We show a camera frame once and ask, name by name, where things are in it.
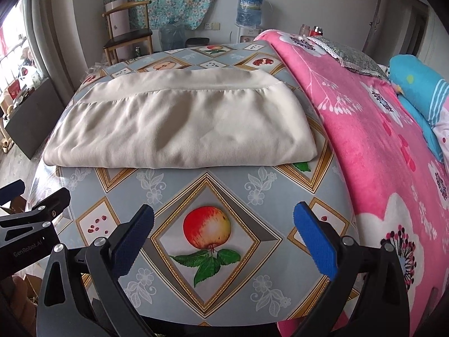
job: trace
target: wooden chair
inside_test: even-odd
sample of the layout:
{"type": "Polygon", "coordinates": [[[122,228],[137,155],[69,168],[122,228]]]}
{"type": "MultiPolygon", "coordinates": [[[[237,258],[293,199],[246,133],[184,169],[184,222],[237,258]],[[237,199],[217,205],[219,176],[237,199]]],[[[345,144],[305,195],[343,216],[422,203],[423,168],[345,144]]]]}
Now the wooden chair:
{"type": "Polygon", "coordinates": [[[106,18],[108,22],[108,31],[109,31],[109,41],[104,45],[103,49],[106,53],[106,58],[108,60],[109,65],[112,65],[111,60],[111,52],[113,53],[113,58],[115,58],[118,62],[117,57],[117,48],[127,46],[129,44],[134,44],[138,42],[144,42],[145,40],[148,42],[148,53],[153,53],[153,42],[151,41],[151,36],[153,35],[153,31],[150,29],[150,23],[148,21],[148,5],[151,4],[151,0],[146,1],[135,1],[124,3],[114,9],[109,10],[102,14],[103,17],[106,18]],[[146,28],[134,30],[129,33],[125,33],[114,37],[112,35],[112,25],[111,25],[111,14],[117,11],[128,10],[132,7],[145,5],[145,23],[146,28]]]}

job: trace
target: green patterned pillow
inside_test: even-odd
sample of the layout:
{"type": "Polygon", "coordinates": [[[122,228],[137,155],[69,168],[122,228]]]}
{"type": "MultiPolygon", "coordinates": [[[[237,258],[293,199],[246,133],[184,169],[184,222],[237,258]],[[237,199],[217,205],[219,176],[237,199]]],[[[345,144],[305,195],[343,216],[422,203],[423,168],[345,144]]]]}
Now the green patterned pillow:
{"type": "Polygon", "coordinates": [[[320,35],[308,38],[318,44],[336,60],[338,60],[342,67],[345,67],[350,71],[358,74],[377,77],[382,80],[388,81],[388,77],[385,75],[379,65],[365,53],[357,49],[347,47],[343,44],[333,42],[320,35]]]}

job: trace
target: pink blanket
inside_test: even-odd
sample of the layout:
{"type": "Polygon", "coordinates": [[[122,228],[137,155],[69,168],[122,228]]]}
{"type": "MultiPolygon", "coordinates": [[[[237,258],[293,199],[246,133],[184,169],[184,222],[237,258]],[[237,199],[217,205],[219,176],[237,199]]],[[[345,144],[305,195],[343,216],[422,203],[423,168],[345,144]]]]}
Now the pink blanket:
{"type": "Polygon", "coordinates": [[[420,127],[389,83],[348,71],[309,39],[276,30],[257,39],[273,45],[324,123],[362,244],[394,245],[408,289],[413,333],[432,288],[440,298],[449,282],[444,165],[427,148],[420,127]]]}

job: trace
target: red apple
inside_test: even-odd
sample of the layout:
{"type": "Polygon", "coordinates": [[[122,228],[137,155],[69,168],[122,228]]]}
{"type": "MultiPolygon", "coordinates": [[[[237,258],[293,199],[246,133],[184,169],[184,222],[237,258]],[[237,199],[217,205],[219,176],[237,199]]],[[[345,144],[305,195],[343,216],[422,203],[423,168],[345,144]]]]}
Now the red apple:
{"type": "Polygon", "coordinates": [[[187,214],[183,230],[188,242],[195,248],[214,249],[229,239],[231,222],[216,207],[200,207],[187,214]]]}

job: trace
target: floor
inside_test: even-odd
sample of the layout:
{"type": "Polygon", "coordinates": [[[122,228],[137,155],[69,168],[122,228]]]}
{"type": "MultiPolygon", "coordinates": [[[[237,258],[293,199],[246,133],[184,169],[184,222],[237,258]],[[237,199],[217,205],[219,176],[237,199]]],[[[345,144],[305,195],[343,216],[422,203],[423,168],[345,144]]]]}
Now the floor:
{"type": "Polygon", "coordinates": [[[33,182],[34,173],[42,155],[43,146],[39,148],[34,157],[29,160],[17,147],[13,145],[11,150],[5,154],[0,153],[0,188],[14,182],[22,180],[25,182],[25,192],[23,197],[28,198],[28,193],[33,182]]]}

